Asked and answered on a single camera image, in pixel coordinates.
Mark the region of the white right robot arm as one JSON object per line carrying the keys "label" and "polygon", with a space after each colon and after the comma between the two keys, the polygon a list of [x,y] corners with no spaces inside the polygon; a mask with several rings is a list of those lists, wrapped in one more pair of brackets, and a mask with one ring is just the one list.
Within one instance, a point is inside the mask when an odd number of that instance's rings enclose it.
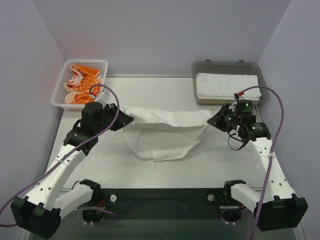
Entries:
{"label": "white right robot arm", "polygon": [[286,179],[272,148],[267,125],[257,122],[250,100],[224,104],[207,123],[230,137],[239,137],[263,180],[261,192],[251,189],[243,180],[224,184],[224,198],[241,203],[253,213],[262,232],[295,228],[308,209],[305,198],[298,197]]}

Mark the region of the white terry towel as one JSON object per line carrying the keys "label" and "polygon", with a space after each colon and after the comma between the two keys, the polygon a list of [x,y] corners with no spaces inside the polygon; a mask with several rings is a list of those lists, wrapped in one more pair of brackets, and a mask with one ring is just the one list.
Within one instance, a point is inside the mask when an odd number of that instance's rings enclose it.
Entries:
{"label": "white terry towel", "polygon": [[259,82],[256,75],[198,73],[195,83],[199,99],[233,100],[235,93]]}

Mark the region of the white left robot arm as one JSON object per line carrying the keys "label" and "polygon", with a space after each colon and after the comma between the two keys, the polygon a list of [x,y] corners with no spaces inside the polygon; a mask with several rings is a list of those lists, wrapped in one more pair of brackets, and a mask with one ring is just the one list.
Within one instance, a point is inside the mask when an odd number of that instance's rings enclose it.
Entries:
{"label": "white left robot arm", "polygon": [[16,225],[47,240],[55,234],[66,215],[95,199],[101,186],[88,179],[63,196],[59,194],[71,173],[98,143],[99,136],[108,130],[118,131],[133,120],[114,103],[87,103],[43,178],[32,184],[23,198],[16,196],[11,202]]}

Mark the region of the white towels pile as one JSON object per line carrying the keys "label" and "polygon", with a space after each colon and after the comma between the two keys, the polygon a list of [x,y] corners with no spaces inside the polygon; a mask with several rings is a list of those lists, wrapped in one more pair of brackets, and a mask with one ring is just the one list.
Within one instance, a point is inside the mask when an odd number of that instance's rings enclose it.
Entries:
{"label": "white towels pile", "polygon": [[133,122],[122,129],[130,149],[143,160],[174,161],[187,156],[202,140],[209,110],[167,111],[126,106]]}

